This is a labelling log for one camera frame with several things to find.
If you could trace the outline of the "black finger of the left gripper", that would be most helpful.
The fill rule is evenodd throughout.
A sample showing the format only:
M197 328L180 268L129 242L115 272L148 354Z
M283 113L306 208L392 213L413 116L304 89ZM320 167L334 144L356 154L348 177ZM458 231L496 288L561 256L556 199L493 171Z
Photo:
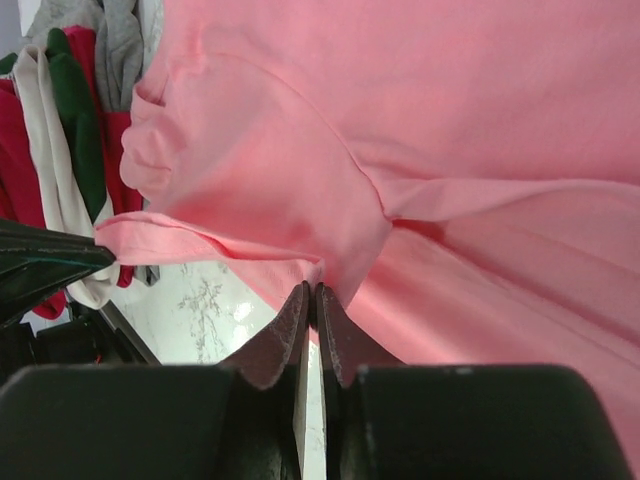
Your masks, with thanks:
M22 320L71 283L115 264L89 237L1 221L1 326Z

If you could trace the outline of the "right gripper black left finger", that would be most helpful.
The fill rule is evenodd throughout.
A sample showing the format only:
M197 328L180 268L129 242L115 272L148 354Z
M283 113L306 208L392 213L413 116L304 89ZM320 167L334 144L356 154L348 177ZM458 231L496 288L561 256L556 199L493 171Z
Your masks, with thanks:
M299 363L308 330L310 285L296 285L276 316L242 347L219 362L233 368L253 387L273 387L285 368Z

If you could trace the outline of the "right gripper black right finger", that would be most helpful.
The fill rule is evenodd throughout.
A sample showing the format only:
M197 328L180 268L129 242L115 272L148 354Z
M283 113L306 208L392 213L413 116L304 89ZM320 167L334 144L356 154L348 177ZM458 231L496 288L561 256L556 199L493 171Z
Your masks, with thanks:
M326 284L315 288L314 326L322 364L342 388L349 388L360 367L395 367L400 360L383 348L347 315L335 292Z

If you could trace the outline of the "pink t shirt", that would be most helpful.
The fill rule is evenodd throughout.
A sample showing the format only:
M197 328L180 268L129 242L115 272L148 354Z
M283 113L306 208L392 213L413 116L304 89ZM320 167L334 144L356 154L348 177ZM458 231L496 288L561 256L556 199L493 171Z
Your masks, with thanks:
M103 223L357 300L407 360L639 370L635 1L169 1Z

